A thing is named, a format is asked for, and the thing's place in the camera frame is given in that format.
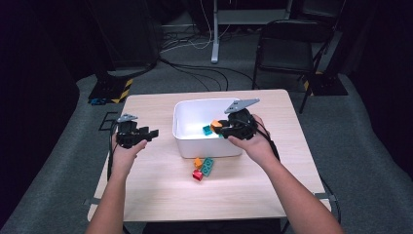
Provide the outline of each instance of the white bin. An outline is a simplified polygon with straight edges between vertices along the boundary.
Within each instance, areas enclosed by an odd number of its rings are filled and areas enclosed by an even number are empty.
[[[183,158],[227,157],[243,151],[216,133],[206,136],[203,127],[227,120],[224,111],[238,98],[193,99],[179,102],[173,111],[173,136]]]

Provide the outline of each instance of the table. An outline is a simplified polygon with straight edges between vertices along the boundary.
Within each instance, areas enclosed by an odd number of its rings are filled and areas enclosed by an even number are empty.
[[[218,11],[217,0],[213,0],[213,46],[210,62],[218,63],[218,24],[266,24],[272,20],[289,19],[291,5],[292,0],[288,0],[285,9]]]
[[[128,97],[124,113],[138,116],[137,126],[160,134],[136,158],[127,180],[125,221],[213,220],[284,217],[285,212],[263,170],[243,151],[240,156],[214,158],[209,177],[192,178],[194,160],[179,155],[172,135],[174,106],[188,99],[260,98],[248,108],[263,118],[282,163],[310,191],[324,193],[317,168],[287,91],[259,90]],[[106,185],[107,162],[97,185]],[[327,200],[321,200],[330,210]],[[96,205],[91,205],[91,219]]]

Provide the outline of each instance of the person's right hand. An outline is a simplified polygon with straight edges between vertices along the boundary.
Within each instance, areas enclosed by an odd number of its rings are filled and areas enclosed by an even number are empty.
[[[114,134],[112,137],[112,148],[114,150],[112,175],[127,177],[131,171],[134,159],[137,157],[137,153],[144,149],[147,143],[148,141],[144,139],[132,148],[123,148],[117,145],[116,134]]]
[[[252,116],[258,123],[258,130],[265,134],[266,132],[263,129],[264,123],[262,122],[262,119],[254,114]],[[239,148],[245,150],[248,156],[261,167],[278,161],[270,146],[270,142],[258,132],[249,140],[238,139],[234,136],[228,136],[228,140]]]

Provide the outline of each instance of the green lego brick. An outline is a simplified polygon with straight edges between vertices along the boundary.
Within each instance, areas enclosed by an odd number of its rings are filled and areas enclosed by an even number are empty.
[[[205,127],[203,127],[203,131],[204,131],[204,134],[205,134],[206,136],[212,134],[212,130],[210,129],[210,126],[209,126],[209,125],[206,125]]]
[[[201,167],[201,172],[204,176],[208,177],[210,171],[212,171],[213,159],[205,158],[203,162],[203,166]]]

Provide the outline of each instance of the chair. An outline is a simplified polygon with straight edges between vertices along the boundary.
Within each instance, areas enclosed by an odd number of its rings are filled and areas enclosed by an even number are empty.
[[[332,35],[332,28],[319,21],[281,19],[267,23],[258,40],[251,89],[255,89],[258,70],[306,77],[309,87],[299,110],[302,113],[311,94],[310,80],[316,74],[322,52]],[[314,43],[321,43],[315,56]]]
[[[346,0],[297,0],[297,18],[323,21],[337,29],[338,21],[343,12]]]

